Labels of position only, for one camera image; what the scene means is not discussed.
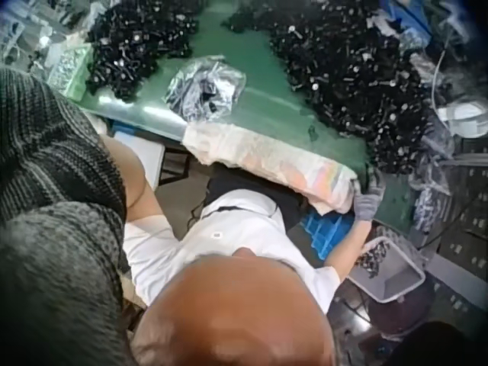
dark knit sleeve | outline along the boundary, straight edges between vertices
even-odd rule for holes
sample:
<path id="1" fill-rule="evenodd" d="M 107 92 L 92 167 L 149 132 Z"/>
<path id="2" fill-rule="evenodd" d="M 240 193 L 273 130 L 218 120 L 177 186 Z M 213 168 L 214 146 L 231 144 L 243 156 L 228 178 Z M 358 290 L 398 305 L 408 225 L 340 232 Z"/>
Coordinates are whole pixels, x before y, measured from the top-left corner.
<path id="1" fill-rule="evenodd" d="M 14 364 L 135 364 L 119 325 L 120 174 L 85 115 L 0 68 L 0 329 Z"/>

gray glove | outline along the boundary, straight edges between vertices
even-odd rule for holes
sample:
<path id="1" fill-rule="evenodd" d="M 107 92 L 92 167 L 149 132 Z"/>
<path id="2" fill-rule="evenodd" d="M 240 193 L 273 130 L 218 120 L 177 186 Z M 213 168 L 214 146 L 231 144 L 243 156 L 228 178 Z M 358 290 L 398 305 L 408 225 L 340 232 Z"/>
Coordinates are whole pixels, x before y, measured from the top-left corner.
<path id="1" fill-rule="evenodd" d="M 377 209 L 383 200 L 386 188 L 384 178 L 377 169 L 368 169 L 369 187 L 365 193 L 361 193 L 361 185 L 354 181 L 354 212 L 356 220 L 372 221 Z"/>

green workbench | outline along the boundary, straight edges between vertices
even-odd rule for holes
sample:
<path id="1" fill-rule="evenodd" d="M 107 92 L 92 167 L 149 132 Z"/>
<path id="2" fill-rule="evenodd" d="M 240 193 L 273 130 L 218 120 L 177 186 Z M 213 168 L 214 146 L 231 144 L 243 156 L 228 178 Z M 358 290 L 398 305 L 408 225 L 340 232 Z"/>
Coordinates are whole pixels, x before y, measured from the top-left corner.
<path id="1" fill-rule="evenodd" d="M 229 0 L 213 0 L 199 17 L 200 30 L 191 40 L 194 56 L 224 55 L 233 67 L 244 72 L 246 88 L 226 121 L 284 141 L 293 146 L 334 159 L 359 175 L 367 160 L 365 144 L 358 138 L 340 137 L 320 123 L 293 92 L 286 73 L 268 45 L 266 34 L 248 31 L 234 34 L 220 26 L 235 11 Z M 143 130 L 181 141 L 186 123 L 163 102 L 171 78 L 187 60 L 161 59 L 159 71 L 145 81 L 134 103 L 114 98 L 110 90 L 85 93 L 80 107 Z M 388 187 L 377 220 L 408 233 L 413 197 L 406 179 L 387 177 Z"/>

white t-shirt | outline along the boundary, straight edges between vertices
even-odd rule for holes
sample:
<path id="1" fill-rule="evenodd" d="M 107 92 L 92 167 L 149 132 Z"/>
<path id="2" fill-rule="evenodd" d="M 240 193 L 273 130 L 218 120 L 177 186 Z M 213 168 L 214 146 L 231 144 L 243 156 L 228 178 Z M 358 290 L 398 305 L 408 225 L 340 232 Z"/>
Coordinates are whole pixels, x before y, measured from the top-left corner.
<path id="1" fill-rule="evenodd" d="M 214 212 L 219 207 L 240 210 Z M 199 255 L 232 255 L 249 248 L 256 255 L 289 264 L 324 313 L 329 310 L 339 276 L 333 267 L 314 269 L 288 239 L 277 204 L 254 191 L 239 189 L 215 200 L 179 242 L 164 216 L 146 217 L 125 226 L 127 254 L 136 293 L 150 305 L 161 289 Z"/>

